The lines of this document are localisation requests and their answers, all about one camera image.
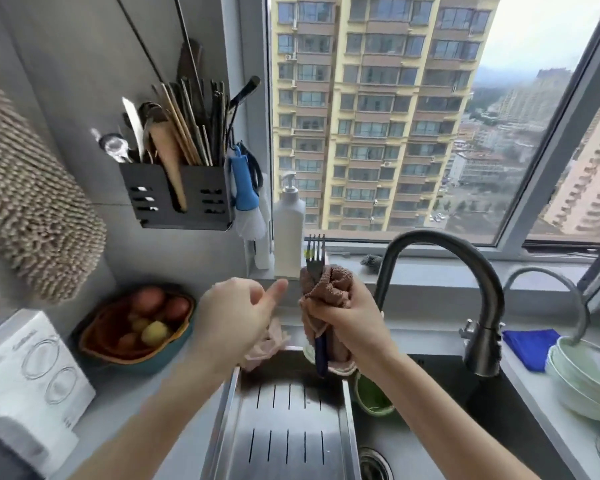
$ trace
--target sink drain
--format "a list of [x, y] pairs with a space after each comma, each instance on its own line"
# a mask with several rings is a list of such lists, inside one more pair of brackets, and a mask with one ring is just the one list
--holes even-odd
[[389, 463], [376, 450], [362, 447], [358, 450], [358, 456], [362, 480], [393, 480]]

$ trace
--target high-rise building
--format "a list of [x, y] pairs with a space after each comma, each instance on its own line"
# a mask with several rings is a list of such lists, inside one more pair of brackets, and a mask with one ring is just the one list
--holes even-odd
[[543, 218], [575, 239], [600, 241], [600, 109]]
[[403, 232], [432, 211], [500, 0], [272, 0], [274, 197], [306, 227]]
[[510, 90], [500, 101], [500, 120], [536, 123], [545, 128], [571, 79], [567, 69], [547, 69], [538, 72], [528, 86]]

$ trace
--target soap dispenser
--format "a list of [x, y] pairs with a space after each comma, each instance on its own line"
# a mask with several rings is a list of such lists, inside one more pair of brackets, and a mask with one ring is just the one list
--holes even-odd
[[284, 174], [282, 196], [273, 206], [274, 274], [280, 278], [298, 279], [302, 268], [305, 203], [293, 185], [295, 176]]

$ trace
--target utensil holder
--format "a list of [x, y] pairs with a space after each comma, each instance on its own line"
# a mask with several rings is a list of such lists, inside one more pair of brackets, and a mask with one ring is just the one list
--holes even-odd
[[120, 163], [136, 218], [144, 228], [222, 230], [233, 222], [228, 173], [224, 167], [180, 167], [187, 211], [177, 199], [161, 165]]

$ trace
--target person's left hand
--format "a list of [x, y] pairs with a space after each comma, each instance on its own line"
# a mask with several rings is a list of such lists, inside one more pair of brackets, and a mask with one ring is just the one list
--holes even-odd
[[278, 280], [265, 291], [258, 282], [242, 278], [213, 285], [194, 317], [191, 353], [215, 372], [229, 374], [263, 336], [287, 286], [287, 280]]

